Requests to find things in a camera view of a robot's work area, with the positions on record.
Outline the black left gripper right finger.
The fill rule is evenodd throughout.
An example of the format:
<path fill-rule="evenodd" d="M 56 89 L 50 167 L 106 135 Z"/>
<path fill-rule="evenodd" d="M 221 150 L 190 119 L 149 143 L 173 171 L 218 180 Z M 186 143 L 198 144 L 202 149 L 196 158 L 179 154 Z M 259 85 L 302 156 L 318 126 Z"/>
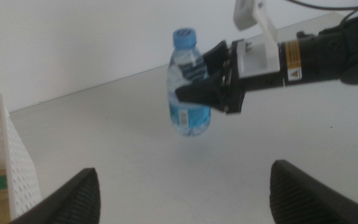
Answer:
<path fill-rule="evenodd" d="M 270 171 L 270 210 L 275 223 L 358 224 L 358 203 L 286 160 Z"/>

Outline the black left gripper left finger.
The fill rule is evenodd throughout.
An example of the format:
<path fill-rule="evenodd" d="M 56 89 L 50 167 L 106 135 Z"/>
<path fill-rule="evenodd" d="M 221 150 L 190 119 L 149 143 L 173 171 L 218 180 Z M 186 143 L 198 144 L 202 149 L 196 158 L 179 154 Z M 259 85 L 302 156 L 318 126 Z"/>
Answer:
<path fill-rule="evenodd" d="M 101 192 L 95 168 L 85 168 L 12 223 L 98 224 Z"/>

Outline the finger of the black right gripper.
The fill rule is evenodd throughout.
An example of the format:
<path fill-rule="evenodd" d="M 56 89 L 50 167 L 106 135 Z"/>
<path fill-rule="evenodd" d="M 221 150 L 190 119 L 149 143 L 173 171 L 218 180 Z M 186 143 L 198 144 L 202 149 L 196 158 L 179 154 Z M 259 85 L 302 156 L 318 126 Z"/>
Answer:
<path fill-rule="evenodd" d="M 229 60 L 229 49 L 225 40 L 205 52 L 202 57 L 207 67 L 208 80 L 227 77 L 227 67 L 224 64 Z"/>
<path fill-rule="evenodd" d="M 180 102 L 210 106 L 225 112 L 224 98 L 226 93 L 222 82 L 222 73 L 215 72 L 205 80 L 176 88 L 175 94 Z"/>

